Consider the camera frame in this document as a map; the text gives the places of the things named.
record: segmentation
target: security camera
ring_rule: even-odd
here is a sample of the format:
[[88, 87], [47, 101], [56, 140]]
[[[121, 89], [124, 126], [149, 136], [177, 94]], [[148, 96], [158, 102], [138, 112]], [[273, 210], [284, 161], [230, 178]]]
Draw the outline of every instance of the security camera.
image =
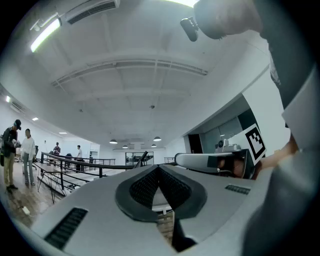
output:
[[180, 21], [180, 25], [183, 28], [186, 35], [188, 36], [188, 38], [190, 39], [190, 41], [197, 41], [199, 27], [193, 17], [184, 18]]

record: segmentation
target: white shirt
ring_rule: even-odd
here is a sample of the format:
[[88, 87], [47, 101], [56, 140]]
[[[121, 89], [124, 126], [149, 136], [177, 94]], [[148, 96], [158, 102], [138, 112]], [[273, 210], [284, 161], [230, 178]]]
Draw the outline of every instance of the white shirt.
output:
[[30, 138], [25, 138], [22, 142], [22, 156], [24, 154], [29, 154], [29, 161], [31, 161], [34, 158], [34, 155], [36, 154], [36, 146], [35, 146], [35, 140]]
[[82, 150], [81, 150], [81, 148], [79, 149], [77, 158], [82, 158]]

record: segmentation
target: floor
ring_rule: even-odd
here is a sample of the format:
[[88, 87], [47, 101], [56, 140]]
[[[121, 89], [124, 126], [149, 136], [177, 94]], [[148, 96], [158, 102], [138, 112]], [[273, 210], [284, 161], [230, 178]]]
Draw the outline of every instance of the floor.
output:
[[166, 215], [158, 215], [157, 227], [168, 243], [172, 244], [174, 235], [174, 215], [173, 212], [168, 212]]
[[[18, 187], [18, 190], [13, 190], [12, 194], [6, 191], [4, 168], [0, 166], [0, 199], [12, 218], [16, 218], [27, 227], [30, 227], [39, 215], [53, 205], [53, 201], [51, 191], [45, 184], [42, 183], [40, 185], [38, 192], [37, 176], [39, 169], [35, 170], [33, 168], [35, 186], [26, 185], [22, 166], [21, 162], [15, 162], [13, 165], [13, 182]], [[59, 200], [60, 195], [56, 194], [55, 203]], [[30, 211], [29, 215], [24, 213], [23, 207]]]

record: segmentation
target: woman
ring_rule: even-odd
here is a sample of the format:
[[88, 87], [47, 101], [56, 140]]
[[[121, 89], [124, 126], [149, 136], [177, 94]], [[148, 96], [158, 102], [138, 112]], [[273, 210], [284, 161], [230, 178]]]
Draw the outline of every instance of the woman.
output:
[[36, 157], [36, 146], [35, 141], [31, 138], [30, 130], [25, 130], [26, 138], [22, 142], [22, 159], [24, 164], [24, 179], [25, 184], [29, 183], [28, 169], [27, 165], [29, 164], [29, 173], [30, 173], [30, 182], [34, 186], [34, 174], [32, 171], [32, 162], [33, 158]]

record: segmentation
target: tan pants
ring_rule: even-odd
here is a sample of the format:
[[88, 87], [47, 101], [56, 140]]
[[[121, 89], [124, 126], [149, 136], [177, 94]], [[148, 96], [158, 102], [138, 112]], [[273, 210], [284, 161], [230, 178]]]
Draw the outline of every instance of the tan pants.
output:
[[4, 158], [4, 184], [7, 187], [9, 185], [14, 184], [14, 177], [13, 177], [14, 162], [15, 162], [15, 153], [10, 153], [9, 157]]

